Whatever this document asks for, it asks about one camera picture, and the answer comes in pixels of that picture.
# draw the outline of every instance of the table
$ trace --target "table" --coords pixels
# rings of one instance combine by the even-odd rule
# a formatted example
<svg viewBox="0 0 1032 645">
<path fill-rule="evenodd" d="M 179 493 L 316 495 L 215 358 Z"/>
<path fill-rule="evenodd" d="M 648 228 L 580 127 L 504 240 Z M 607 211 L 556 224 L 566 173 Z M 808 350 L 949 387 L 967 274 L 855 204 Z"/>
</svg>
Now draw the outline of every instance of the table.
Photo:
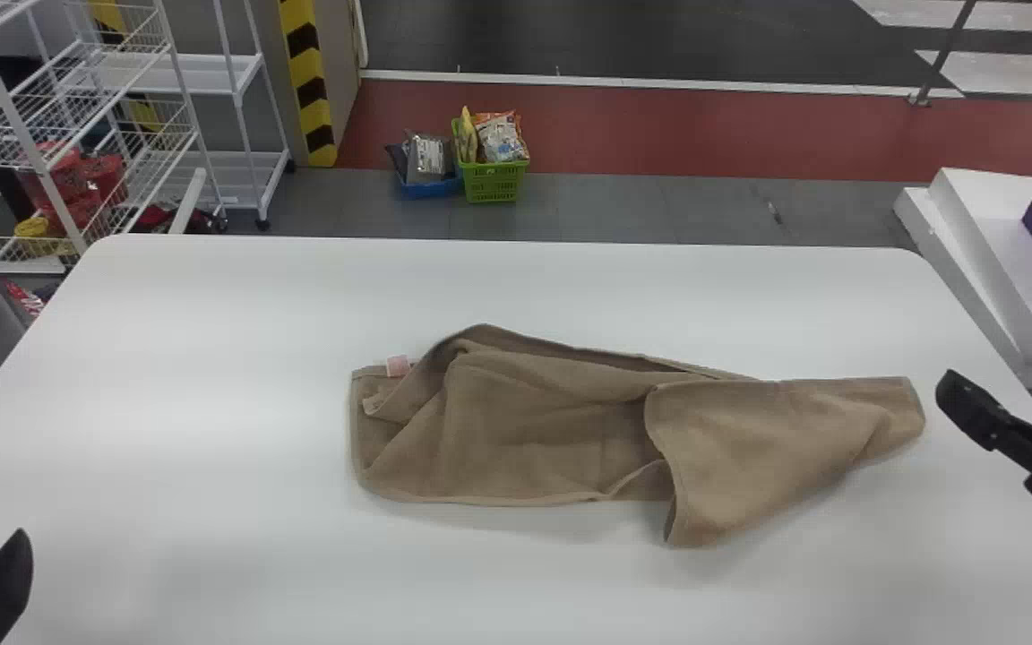
<svg viewBox="0 0 1032 645">
<path fill-rule="evenodd" d="M 360 489 L 352 368 L 496 323 L 786 377 L 909 376 L 926 436 L 719 547 L 664 504 L 409 506 Z M 934 407 L 1032 400 L 894 249 L 118 236 L 0 369 L 17 644 L 1032 642 L 1024 474 Z"/>
</svg>

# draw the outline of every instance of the railing post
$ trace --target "railing post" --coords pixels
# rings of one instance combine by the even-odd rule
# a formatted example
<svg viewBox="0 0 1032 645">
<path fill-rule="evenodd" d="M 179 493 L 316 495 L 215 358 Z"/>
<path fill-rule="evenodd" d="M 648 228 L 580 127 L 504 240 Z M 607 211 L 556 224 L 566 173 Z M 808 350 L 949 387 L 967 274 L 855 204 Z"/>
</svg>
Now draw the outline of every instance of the railing post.
<svg viewBox="0 0 1032 645">
<path fill-rule="evenodd" d="M 946 44 L 942 45 L 938 57 L 934 59 L 934 65 L 931 65 L 930 76 L 927 77 L 927 82 L 922 85 L 916 94 L 910 94 L 909 98 L 906 98 L 910 105 L 923 107 L 930 105 L 930 87 L 934 85 L 934 79 L 941 73 L 942 66 L 946 65 L 946 58 L 949 58 L 950 52 L 954 52 L 954 45 L 958 44 L 959 36 L 962 36 L 962 30 L 966 29 L 966 22 L 970 20 L 970 13 L 974 12 L 974 5 L 977 3 L 978 0 L 966 0 L 966 3 L 962 5 L 962 11 L 958 12 L 954 26 L 946 34 Z"/>
</svg>

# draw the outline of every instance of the green basket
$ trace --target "green basket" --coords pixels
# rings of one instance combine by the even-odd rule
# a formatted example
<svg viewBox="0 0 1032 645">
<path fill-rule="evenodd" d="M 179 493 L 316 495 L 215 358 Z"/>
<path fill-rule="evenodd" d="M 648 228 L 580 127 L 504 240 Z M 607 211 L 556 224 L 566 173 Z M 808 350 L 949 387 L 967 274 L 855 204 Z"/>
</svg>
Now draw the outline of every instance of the green basket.
<svg viewBox="0 0 1032 645">
<path fill-rule="evenodd" d="M 451 135 L 454 139 L 459 135 L 459 119 L 451 122 Z M 464 163 L 464 160 L 459 158 L 459 148 L 456 147 L 456 164 L 464 175 L 464 194 L 474 204 L 487 201 L 516 201 L 519 185 L 523 184 L 528 163 L 531 162 L 520 160 L 505 163 Z"/>
</svg>

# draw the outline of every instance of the brown towel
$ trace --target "brown towel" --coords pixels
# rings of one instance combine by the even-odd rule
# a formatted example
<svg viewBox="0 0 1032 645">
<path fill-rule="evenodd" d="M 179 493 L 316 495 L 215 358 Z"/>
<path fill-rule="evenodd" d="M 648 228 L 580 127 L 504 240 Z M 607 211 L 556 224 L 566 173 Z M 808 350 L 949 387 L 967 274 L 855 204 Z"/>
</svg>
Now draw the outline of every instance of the brown towel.
<svg viewBox="0 0 1032 645">
<path fill-rule="evenodd" d="M 672 499 L 699 547 L 922 432 L 909 381 L 757 381 L 576 349 L 487 325 L 409 373 L 353 373 L 352 457 L 401 502 L 549 506 Z"/>
</svg>

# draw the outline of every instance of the striped warning tape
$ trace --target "striped warning tape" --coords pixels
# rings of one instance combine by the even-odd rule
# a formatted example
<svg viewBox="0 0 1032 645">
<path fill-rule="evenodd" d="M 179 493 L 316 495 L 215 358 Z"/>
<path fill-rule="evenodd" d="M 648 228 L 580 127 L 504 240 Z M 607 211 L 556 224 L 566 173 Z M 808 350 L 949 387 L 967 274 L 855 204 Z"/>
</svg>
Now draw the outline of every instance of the striped warning tape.
<svg viewBox="0 0 1032 645">
<path fill-rule="evenodd" d="M 90 12 L 98 28 L 98 37 L 104 44 L 122 44 L 130 34 L 126 19 L 122 17 L 122 9 L 115 0 L 90 0 Z M 152 103 L 142 101 L 140 94 L 127 94 L 127 98 L 130 99 L 132 122 L 144 130 L 161 130 L 161 118 Z"/>
<path fill-rule="evenodd" d="M 316 36 L 313 0 L 279 0 L 282 33 L 286 37 L 289 75 L 297 93 L 300 130 L 309 149 L 309 165 L 336 163 L 336 140 L 332 136 L 332 114 L 324 91 L 324 62 Z"/>
</svg>

